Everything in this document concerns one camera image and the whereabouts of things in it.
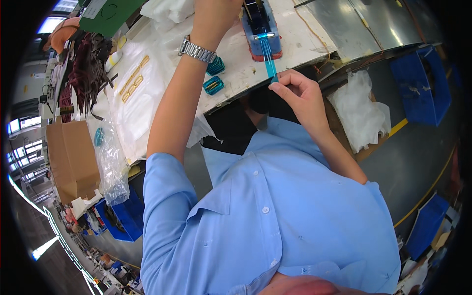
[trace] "blue shirt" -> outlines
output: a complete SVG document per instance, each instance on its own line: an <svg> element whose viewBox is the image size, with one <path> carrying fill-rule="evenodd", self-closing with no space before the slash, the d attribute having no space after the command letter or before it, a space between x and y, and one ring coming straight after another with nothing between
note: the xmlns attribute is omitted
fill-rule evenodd
<svg viewBox="0 0 472 295"><path fill-rule="evenodd" d="M329 170L301 125L268 118L243 156L203 154L214 188L198 203L177 159L146 162L146 294L257 294L276 271L394 292L400 258L379 186Z"/></svg>

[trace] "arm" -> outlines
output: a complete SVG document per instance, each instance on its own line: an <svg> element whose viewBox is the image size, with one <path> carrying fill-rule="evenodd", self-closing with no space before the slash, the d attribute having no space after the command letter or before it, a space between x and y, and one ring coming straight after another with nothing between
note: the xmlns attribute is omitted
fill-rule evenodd
<svg viewBox="0 0 472 295"><path fill-rule="evenodd" d="M279 83L272 83L269 89L290 105L300 124L320 148L331 170L364 185L366 175L329 129L318 83L294 70L278 73L278 77Z"/></svg>
<svg viewBox="0 0 472 295"><path fill-rule="evenodd" d="M241 10L242 0L196 0L190 41L215 51ZM157 108L149 133L147 157L168 153L181 163L192 130L207 63L184 54Z"/></svg>

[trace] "yellow cord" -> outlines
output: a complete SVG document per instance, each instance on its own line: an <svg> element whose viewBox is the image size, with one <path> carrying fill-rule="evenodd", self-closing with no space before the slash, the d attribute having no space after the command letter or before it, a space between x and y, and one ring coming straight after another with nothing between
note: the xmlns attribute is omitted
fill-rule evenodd
<svg viewBox="0 0 472 295"><path fill-rule="evenodd" d="M94 248L97 249L98 251L102 252L102 253L107 254L107 255L110 256L110 257L115 258L116 260L119 260L119 261L123 262L124 264L127 264L127 265L129 265L129 266L132 266L132 267L137 268L137 269L139 269L139 270L141 269L139 266L135 266L135 265L133 265L133 264L131 264L131 263L128 263L128 262L126 262L126 261L121 260L120 258L116 258L115 256L110 255L110 254L106 253L105 251L100 250L100 249L97 248L97 247L94 247Z"/></svg>
<svg viewBox="0 0 472 295"><path fill-rule="evenodd" d="M454 154L454 151L455 151L455 146L456 144L454 144L454 147L452 148L452 151L451 151L451 154L449 155L449 158L447 159L447 162L446 164L444 165L443 169L441 170L441 173L439 174L438 178L436 178L436 180L434 181L433 185L430 187L430 189L424 194L424 196L421 198L421 200L413 207L413 209L410 210L410 212L408 212L408 214L406 214L402 219L400 219L399 222L397 222L393 227L396 228L400 223L402 223L405 219L408 218L408 216L410 216L415 210L416 208L418 208L421 203L424 201L424 199L426 199L426 197L430 194L431 190L434 188L434 186L436 185L436 183L438 183L439 179L441 178L441 176L443 175L444 173L444 170L446 170L446 167L449 165L449 162L451 161L451 158L452 158L452 155Z"/></svg>
<svg viewBox="0 0 472 295"><path fill-rule="evenodd" d="M325 48L326 50L326 53L328 54L328 58L326 59L326 61L324 62L323 65L321 65L320 68L322 68L324 65L326 65L331 57L331 55L329 54L329 50L328 50L328 47L326 45L325 42L323 42L323 40L313 31L313 29L310 27L310 25L308 24L308 22L300 15L300 13L298 12L298 9L295 8L295 12L297 13L297 15L302 19L302 21L305 23L305 25L308 27L308 29L310 30L310 32L316 36L316 38L318 38L318 40L321 42L321 44L323 44L323 47Z"/></svg>

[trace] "finger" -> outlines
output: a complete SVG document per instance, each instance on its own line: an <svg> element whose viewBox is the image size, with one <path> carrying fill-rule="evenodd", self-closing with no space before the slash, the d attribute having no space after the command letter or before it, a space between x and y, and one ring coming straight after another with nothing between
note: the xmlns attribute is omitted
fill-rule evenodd
<svg viewBox="0 0 472 295"><path fill-rule="evenodd" d="M298 100L300 100L300 98L296 96L290 89L279 82L270 84L269 89L277 93L277 95L285 100L290 106L293 106Z"/></svg>
<svg viewBox="0 0 472 295"><path fill-rule="evenodd" d="M285 70L283 72L277 73L277 77L280 79L283 76L286 76L286 75L289 75L289 74L299 74L299 75L303 76L302 73L299 73L299 72L295 71L294 69L288 69L288 70Z"/></svg>
<svg viewBox="0 0 472 295"><path fill-rule="evenodd" d="M313 84L313 80L308 79L307 77L303 76L302 74L294 74L289 73L281 77L278 80L283 85L293 85L300 88L301 91L305 91L308 87Z"/></svg>

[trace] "blue tape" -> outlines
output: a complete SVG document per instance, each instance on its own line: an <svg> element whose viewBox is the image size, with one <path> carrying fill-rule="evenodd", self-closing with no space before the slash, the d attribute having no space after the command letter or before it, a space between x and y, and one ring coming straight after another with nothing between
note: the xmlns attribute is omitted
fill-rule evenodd
<svg viewBox="0 0 472 295"><path fill-rule="evenodd" d="M262 53L264 55L264 62L267 69L267 75L269 76L269 78L273 77L270 82L278 82L277 70L275 69L274 59L272 59L272 50L270 49L269 41L267 40L267 34L264 33L259 34L257 36L259 37L259 42L261 43Z"/></svg>

